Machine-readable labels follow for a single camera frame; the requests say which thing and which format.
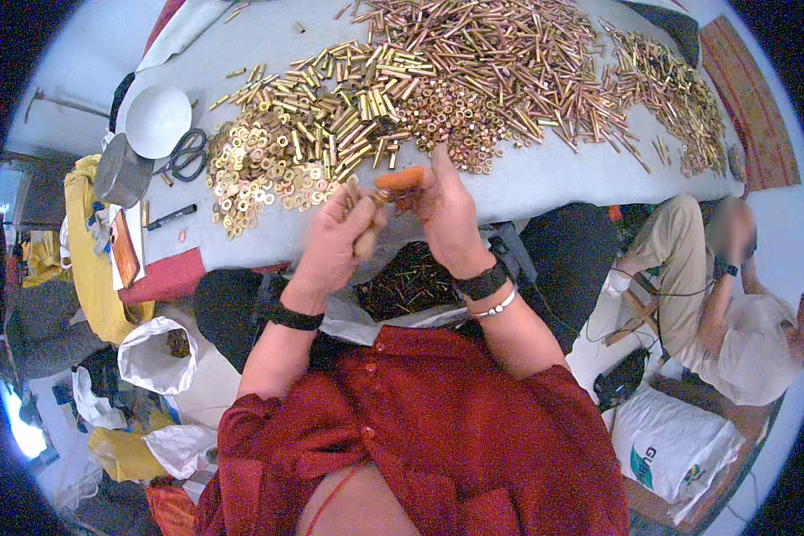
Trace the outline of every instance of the smartphone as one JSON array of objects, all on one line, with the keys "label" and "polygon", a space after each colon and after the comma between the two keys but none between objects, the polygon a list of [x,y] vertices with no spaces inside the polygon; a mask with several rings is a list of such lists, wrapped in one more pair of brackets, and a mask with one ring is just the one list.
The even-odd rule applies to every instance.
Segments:
[{"label": "smartphone", "polygon": [[129,288],[139,273],[139,261],[131,244],[128,224],[125,222],[125,209],[119,209],[110,224],[110,250],[113,251],[113,262],[117,263],[122,286]]}]

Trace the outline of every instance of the yellow bag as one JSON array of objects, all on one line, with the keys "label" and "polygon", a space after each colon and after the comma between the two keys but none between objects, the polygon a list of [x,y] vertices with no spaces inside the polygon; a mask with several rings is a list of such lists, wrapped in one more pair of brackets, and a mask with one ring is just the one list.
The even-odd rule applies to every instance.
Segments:
[{"label": "yellow bag", "polygon": [[42,242],[25,243],[23,248],[24,260],[30,266],[30,275],[21,284],[24,288],[52,279],[72,280],[72,273],[60,267],[60,245],[53,230],[42,233]]},{"label": "yellow bag", "polygon": [[117,482],[165,476],[167,470],[155,459],[143,436],[172,423],[163,413],[152,412],[146,431],[126,433],[96,426],[89,438],[90,455]]},{"label": "yellow bag", "polygon": [[112,268],[106,255],[92,252],[94,241],[86,230],[92,215],[92,183],[101,155],[87,156],[75,163],[66,175],[66,215],[68,216],[68,249],[72,256],[75,291],[89,327],[101,340],[121,344],[136,324],[151,320],[155,302],[139,306],[123,306],[113,290]]}]

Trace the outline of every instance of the right hand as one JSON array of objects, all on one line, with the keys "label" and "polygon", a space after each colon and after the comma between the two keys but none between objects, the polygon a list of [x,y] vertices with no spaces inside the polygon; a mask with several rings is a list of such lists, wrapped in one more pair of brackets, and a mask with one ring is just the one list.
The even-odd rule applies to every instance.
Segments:
[{"label": "right hand", "polygon": [[435,260],[456,279],[470,279],[493,267],[494,255],[482,245],[477,208],[452,165],[447,145],[435,147],[432,168],[423,177],[418,213]]}]

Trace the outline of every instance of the maroon shirt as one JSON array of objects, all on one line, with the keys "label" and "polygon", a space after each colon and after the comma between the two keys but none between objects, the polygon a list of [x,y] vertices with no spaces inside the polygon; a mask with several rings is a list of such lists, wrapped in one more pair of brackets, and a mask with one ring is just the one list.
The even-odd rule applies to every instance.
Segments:
[{"label": "maroon shirt", "polygon": [[552,366],[517,381],[446,330],[384,327],[285,400],[237,400],[197,532],[292,534],[328,473],[372,460],[421,534],[628,536],[589,394]]}]

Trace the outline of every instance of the white bowl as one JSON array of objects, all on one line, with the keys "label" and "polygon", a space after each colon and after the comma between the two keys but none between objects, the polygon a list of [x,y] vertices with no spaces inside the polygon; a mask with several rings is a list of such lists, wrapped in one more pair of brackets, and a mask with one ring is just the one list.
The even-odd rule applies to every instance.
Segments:
[{"label": "white bowl", "polygon": [[125,116],[125,135],[140,156],[158,159],[169,156],[190,130],[188,96],[171,86],[151,86],[137,95]]}]

